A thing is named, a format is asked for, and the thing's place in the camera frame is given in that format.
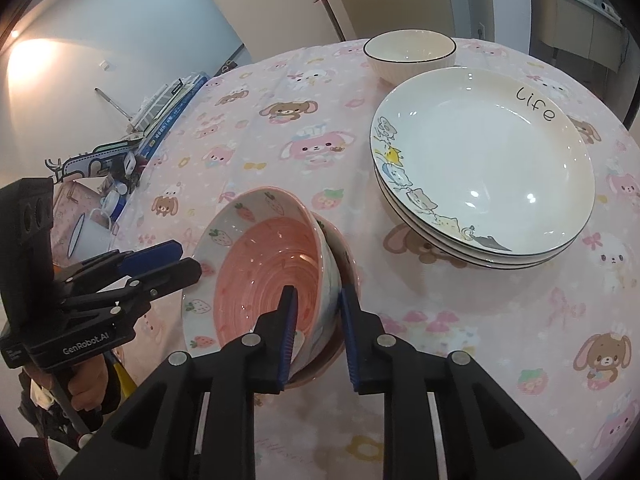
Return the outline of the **person's hand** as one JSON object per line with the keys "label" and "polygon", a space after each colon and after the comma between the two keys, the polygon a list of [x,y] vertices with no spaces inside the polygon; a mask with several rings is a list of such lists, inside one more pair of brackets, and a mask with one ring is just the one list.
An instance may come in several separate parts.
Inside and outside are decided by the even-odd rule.
{"label": "person's hand", "polygon": [[70,404],[76,412],[100,410],[107,398],[107,364],[104,356],[94,356],[73,367],[74,374],[68,382]]}

